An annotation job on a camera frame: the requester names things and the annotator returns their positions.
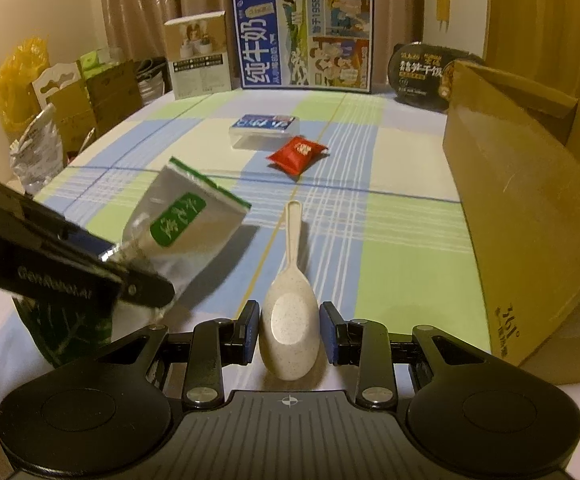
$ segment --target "green and blue checked tablecloth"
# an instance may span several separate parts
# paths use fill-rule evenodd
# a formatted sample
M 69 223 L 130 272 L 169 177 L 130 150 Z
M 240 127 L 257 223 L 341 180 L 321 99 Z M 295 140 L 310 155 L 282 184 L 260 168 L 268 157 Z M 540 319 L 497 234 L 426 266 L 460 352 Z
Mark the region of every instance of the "green and blue checked tablecloth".
M 296 182 L 269 166 L 267 153 L 233 150 L 228 128 L 243 114 L 289 114 L 329 155 Z M 442 151 L 445 116 L 390 96 L 319 91 L 233 91 L 174 101 L 172 94 L 121 123 L 80 155 L 39 200 L 94 234 L 120 239 L 156 173 L 176 156 L 252 203 L 243 226 L 166 316 L 171 332 L 234 317 L 259 302 L 284 268 L 282 222 L 288 200 L 304 204 L 299 263 L 319 302 L 345 319 L 369 318 L 391 332 L 432 324 L 489 349 L 470 237 Z M 49 370 L 0 292 L 0 400 Z M 285 384 L 258 355 L 224 368 L 234 388 L 353 387 L 355 371 L 326 365 Z M 180 390 L 182 374 L 171 380 Z M 403 377 L 398 383 L 407 382 Z M 8 466 L 0 451 L 0 475 Z

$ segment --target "cardboard box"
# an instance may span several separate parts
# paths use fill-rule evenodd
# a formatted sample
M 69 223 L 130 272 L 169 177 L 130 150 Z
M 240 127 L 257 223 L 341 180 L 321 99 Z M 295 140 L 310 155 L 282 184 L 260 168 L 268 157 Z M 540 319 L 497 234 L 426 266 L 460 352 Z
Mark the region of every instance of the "cardboard box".
M 164 29 L 175 99 L 232 89 L 224 10 L 175 18 Z
M 580 100 L 458 63 L 444 151 L 493 354 L 556 384 L 580 381 Z
M 91 129 L 96 128 L 98 138 L 143 105 L 132 61 L 87 80 L 79 79 L 48 100 L 56 107 L 64 156 L 77 152 Z

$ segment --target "metal screw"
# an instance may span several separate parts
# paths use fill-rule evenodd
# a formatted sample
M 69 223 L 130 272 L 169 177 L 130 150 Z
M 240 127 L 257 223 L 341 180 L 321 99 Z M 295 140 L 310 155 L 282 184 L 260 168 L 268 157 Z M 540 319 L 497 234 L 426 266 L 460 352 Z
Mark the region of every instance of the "metal screw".
M 373 386 L 372 388 L 366 388 L 361 392 L 361 396 L 368 402 L 373 404 L 383 404 L 392 399 L 393 394 L 388 388 L 382 386 Z
M 219 394 L 214 388 L 208 388 L 207 386 L 198 386 L 192 388 L 188 393 L 186 393 L 187 398 L 198 404 L 204 404 L 211 400 L 215 400 L 218 395 Z

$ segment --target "green zipper seal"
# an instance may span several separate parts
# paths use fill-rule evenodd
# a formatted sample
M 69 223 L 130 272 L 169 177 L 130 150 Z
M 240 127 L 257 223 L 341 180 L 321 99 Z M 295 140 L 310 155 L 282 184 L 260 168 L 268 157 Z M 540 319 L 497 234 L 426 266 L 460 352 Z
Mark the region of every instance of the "green zipper seal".
M 246 202 L 245 200 L 242 200 L 241 198 L 234 195 L 233 193 L 231 193 L 227 189 L 219 186 L 217 183 L 215 183 L 214 181 L 212 181 L 211 179 L 206 177 L 204 174 L 201 174 L 197 170 L 193 170 L 189 166 L 185 165 L 178 158 L 171 156 L 169 163 L 173 164 L 174 166 L 177 166 L 180 170 L 183 170 L 183 171 L 197 177 L 199 180 L 208 184 L 208 186 L 210 186 L 211 188 L 217 190 L 219 193 L 228 197 L 230 200 L 234 200 L 237 204 L 243 206 L 244 208 L 246 208 L 248 210 L 250 210 L 252 208 L 252 204 L 250 202 Z

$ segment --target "361 logo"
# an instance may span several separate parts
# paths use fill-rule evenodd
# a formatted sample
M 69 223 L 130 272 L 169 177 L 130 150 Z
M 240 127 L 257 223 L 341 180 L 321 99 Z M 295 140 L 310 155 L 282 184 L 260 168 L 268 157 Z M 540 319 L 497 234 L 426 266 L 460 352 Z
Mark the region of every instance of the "361 logo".
M 512 336 L 519 337 L 521 332 L 516 326 L 515 312 L 512 303 L 507 310 L 501 310 L 499 307 L 494 311 L 497 316 L 497 321 L 499 322 L 499 329 L 497 330 L 497 335 L 499 335 L 499 347 L 501 350 L 501 357 L 505 358 L 508 356 L 508 339 Z

